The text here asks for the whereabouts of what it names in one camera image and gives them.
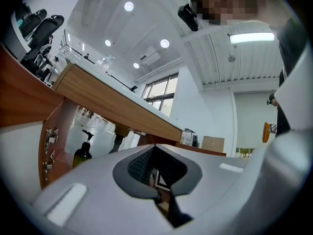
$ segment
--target air conditioner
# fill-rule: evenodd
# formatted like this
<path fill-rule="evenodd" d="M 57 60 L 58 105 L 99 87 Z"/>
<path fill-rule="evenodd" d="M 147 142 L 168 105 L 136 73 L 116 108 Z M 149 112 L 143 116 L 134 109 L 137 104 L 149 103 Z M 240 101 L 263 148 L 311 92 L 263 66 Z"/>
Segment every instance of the air conditioner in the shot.
<path fill-rule="evenodd" d="M 142 55 L 139 56 L 139 58 L 144 65 L 150 65 L 161 57 L 157 53 L 156 49 L 150 46 Z"/>

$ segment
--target white panel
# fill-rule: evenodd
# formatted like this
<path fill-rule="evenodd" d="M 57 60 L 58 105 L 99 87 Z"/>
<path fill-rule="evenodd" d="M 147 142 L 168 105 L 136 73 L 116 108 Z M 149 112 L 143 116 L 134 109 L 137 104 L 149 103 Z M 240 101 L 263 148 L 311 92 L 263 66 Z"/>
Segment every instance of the white panel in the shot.
<path fill-rule="evenodd" d="M 204 85 L 204 90 L 231 88 L 234 93 L 269 92 L 278 89 L 278 78 L 257 78 Z"/>
<path fill-rule="evenodd" d="M 38 149 L 42 127 L 41 121 L 0 128 L 1 175 L 28 203 L 41 192 Z"/>
<path fill-rule="evenodd" d="M 277 124 L 277 108 L 267 105 L 270 93 L 236 94 L 237 107 L 237 147 L 257 148 L 263 145 L 264 123 Z M 270 143 L 275 138 L 274 134 L 269 135 Z"/>

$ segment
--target black bottle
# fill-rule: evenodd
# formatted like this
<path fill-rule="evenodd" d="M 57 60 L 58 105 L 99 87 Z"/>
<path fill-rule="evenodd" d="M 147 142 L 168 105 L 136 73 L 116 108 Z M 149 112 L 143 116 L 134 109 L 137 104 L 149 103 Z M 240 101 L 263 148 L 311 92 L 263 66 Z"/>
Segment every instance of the black bottle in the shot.
<path fill-rule="evenodd" d="M 94 135 L 85 130 L 83 130 L 83 132 L 85 132 L 88 135 L 88 139 L 87 141 L 83 142 L 82 148 L 78 149 L 75 152 L 74 160 L 73 160 L 73 168 L 77 167 L 77 165 L 81 164 L 82 162 L 92 158 L 89 152 L 89 149 L 90 149 L 90 139 Z"/>

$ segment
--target office chair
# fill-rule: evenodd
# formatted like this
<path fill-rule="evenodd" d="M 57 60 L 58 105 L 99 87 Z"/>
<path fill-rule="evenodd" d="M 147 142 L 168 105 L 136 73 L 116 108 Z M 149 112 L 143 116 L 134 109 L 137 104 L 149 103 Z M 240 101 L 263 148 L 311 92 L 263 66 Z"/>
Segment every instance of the office chair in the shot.
<path fill-rule="evenodd" d="M 45 44 L 49 37 L 54 33 L 64 22 L 63 16 L 53 15 L 51 18 L 45 19 L 35 30 L 32 40 L 29 44 L 31 51 L 24 57 L 21 64 L 28 69 L 32 74 L 40 79 L 45 79 L 47 74 L 40 72 L 47 64 L 53 66 L 47 58 L 51 50 L 51 44 Z"/>
<path fill-rule="evenodd" d="M 20 31 L 23 38 L 27 37 L 47 16 L 45 9 L 38 10 L 36 13 L 31 14 L 23 24 L 20 26 Z"/>
<path fill-rule="evenodd" d="M 63 23 L 64 17 L 60 15 L 53 15 L 43 20 L 32 35 L 32 40 L 28 45 L 31 50 L 25 55 L 24 60 L 35 59 L 45 42 Z"/>
<path fill-rule="evenodd" d="M 16 21 L 23 20 L 25 21 L 31 15 L 31 10 L 27 3 L 21 4 L 21 6 L 15 11 Z"/>

